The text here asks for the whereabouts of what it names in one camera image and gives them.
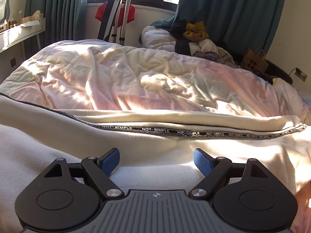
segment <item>window sill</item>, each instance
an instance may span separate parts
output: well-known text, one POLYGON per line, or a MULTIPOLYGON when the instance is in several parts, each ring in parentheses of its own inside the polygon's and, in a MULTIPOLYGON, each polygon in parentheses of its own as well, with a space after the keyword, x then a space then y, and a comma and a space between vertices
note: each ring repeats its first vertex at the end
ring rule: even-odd
MULTIPOLYGON (((107 0, 88 0, 87 4, 102 4, 107 0)), ((131 5, 140 5, 150 8, 157 8, 164 11, 176 11, 177 4, 169 3, 169 2, 162 2, 160 3, 157 0, 131 0, 131 5)))
MULTIPOLYGON (((102 3, 88 3, 87 6, 101 6, 102 3)), ((161 9, 161 8, 157 8, 157 7, 150 7, 150 6, 146 6, 146 5, 137 5, 137 4, 131 4, 132 6, 134 6, 135 8, 140 8, 140 9, 148 9, 148 10, 155 10, 155 11, 160 11, 160 12, 166 12, 166 13, 171 13, 172 15, 175 14, 175 11, 173 10, 165 10, 165 9, 161 9)))

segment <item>red bag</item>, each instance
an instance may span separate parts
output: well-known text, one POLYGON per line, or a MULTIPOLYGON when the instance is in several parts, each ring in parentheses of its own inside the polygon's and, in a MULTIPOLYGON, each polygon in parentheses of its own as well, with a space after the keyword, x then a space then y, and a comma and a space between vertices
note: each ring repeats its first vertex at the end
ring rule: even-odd
MULTIPOLYGON (((105 12, 107 6, 107 2, 103 3, 97 10, 95 18, 99 21, 101 21, 103 19, 103 15, 105 12)), ((118 27, 120 27, 123 23, 123 13, 124 13, 124 7, 122 7, 120 9, 120 15, 119 15, 119 22, 118 22, 118 27)), ((135 14, 135 8, 130 5, 130 9, 128 11, 128 23, 134 20, 134 14, 135 14)))

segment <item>electrical socket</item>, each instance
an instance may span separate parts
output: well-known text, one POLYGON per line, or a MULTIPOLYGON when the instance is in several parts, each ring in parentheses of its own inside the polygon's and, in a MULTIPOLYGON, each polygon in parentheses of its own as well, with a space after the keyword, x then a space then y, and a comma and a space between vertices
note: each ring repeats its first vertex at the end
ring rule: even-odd
POLYGON ((11 67, 13 68, 16 65, 16 59, 13 58, 10 62, 11 62, 11 67))
POLYGON ((307 79, 307 77, 308 77, 308 76, 307 76, 304 72, 302 72, 299 68, 296 68, 295 75, 296 75, 298 78, 300 78, 303 82, 305 82, 306 79, 307 79))

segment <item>desk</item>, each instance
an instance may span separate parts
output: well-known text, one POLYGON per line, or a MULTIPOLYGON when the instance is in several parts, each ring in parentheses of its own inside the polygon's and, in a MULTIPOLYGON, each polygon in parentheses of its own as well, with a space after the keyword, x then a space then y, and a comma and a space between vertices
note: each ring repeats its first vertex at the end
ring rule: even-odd
POLYGON ((45 18, 33 22, 37 24, 26 27, 24 27, 23 25, 27 25, 27 23, 21 24, 6 31, 0 32, 0 53, 34 35, 37 35, 38 47, 39 50, 41 50, 39 33, 45 31, 45 18))

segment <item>paper bag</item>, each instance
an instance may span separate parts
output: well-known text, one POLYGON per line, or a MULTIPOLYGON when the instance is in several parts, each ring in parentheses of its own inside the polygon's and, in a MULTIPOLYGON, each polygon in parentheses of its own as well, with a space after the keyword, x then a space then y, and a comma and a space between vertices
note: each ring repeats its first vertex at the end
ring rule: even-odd
POLYGON ((254 70, 259 70, 264 72, 269 66, 265 57, 266 53, 264 50, 259 51, 257 49, 256 52, 254 52, 252 49, 248 49, 240 66, 248 71, 253 72, 254 70))

